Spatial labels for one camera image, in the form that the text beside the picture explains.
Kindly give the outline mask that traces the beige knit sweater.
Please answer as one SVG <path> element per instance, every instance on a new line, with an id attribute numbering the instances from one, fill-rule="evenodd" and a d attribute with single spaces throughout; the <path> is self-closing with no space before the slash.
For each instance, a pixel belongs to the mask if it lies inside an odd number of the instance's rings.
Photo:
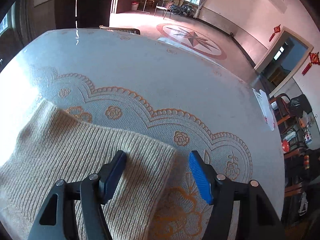
<path id="1" fill-rule="evenodd" d="M 59 179 L 79 181 L 122 150 L 124 173 L 103 207 L 114 239 L 147 239 L 176 150 L 158 140 L 76 119 L 42 101 L 1 167 L 1 220 L 13 239 L 26 239 L 37 212 Z"/>

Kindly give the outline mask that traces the wooden shelf rack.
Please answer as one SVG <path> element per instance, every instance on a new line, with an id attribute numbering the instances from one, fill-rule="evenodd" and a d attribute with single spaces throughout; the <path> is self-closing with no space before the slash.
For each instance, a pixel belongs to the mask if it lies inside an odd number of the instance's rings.
<path id="1" fill-rule="evenodd" d="M 306 188 L 319 177 L 319 127 L 307 97 L 281 93 L 270 100 L 280 132 L 290 151 L 284 153 L 285 197 L 281 222 L 294 224 L 308 213 Z"/>

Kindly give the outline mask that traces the colourful snack bag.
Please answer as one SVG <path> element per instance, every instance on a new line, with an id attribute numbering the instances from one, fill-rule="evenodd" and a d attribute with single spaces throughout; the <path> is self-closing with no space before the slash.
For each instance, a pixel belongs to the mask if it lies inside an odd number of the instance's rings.
<path id="1" fill-rule="evenodd" d="M 287 153 L 290 151 L 290 145 L 289 145 L 289 142 L 287 140 L 283 140 L 281 142 L 281 146 L 282 146 L 282 150 L 284 153 Z"/>

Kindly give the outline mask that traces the white paper sheet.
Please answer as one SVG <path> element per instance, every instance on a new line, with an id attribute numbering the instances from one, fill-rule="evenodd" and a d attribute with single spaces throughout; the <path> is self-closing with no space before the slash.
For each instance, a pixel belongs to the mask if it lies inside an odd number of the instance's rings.
<path id="1" fill-rule="evenodd" d="M 270 103 L 266 93 L 261 89 L 257 91 L 253 88 L 252 90 L 257 99 L 257 102 L 259 103 L 265 122 L 267 123 L 269 129 L 271 131 L 274 131 L 276 123 L 274 122 L 273 113 L 270 109 Z"/>

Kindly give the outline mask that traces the dark wooden chair back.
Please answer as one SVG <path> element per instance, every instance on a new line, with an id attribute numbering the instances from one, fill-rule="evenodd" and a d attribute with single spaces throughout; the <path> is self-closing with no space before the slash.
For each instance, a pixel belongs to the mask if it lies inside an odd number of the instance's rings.
<path id="1" fill-rule="evenodd" d="M 116 27 L 106 27 L 104 25 L 99 25 L 99 28 L 108 30 L 108 31 L 121 31 L 121 32 L 140 35 L 140 30 L 135 28 L 116 28 Z"/>

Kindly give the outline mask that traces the red Chinese knot ornament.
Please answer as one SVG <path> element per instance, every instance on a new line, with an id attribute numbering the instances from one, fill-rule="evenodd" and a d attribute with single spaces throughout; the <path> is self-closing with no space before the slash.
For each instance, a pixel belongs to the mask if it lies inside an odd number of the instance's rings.
<path id="1" fill-rule="evenodd" d="M 279 24 L 278 26 L 275 26 L 274 29 L 273 29 L 273 33 L 272 35 L 270 36 L 270 38 L 268 39 L 269 42 L 272 41 L 272 39 L 275 37 L 275 35 L 279 32 L 281 32 L 281 25 Z"/>

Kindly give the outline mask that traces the black bicycle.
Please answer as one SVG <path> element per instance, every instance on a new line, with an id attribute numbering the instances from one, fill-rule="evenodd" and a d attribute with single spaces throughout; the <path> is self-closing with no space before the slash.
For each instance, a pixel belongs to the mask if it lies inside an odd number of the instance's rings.
<path id="1" fill-rule="evenodd" d="M 193 17 L 195 13 L 194 8 L 188 4 L 183 4 L 182 6 L 172 5 L 170 10 L 174 15 L 187 15 L 188 17 Z"/>

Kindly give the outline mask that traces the metal frame chair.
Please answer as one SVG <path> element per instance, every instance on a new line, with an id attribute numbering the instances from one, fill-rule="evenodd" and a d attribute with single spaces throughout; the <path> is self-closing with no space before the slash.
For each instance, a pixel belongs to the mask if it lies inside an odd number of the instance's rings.
<path id="1" fill-rule="evenodd" d="M 155 6 L 154 16 L 158 10 L 162 11 L 162 17 L 165 19 L 166 15 L 169 14 L 171 18 L 172 9 L 171 7 L 175 4 L 174 0 L 159 1 Z"/>

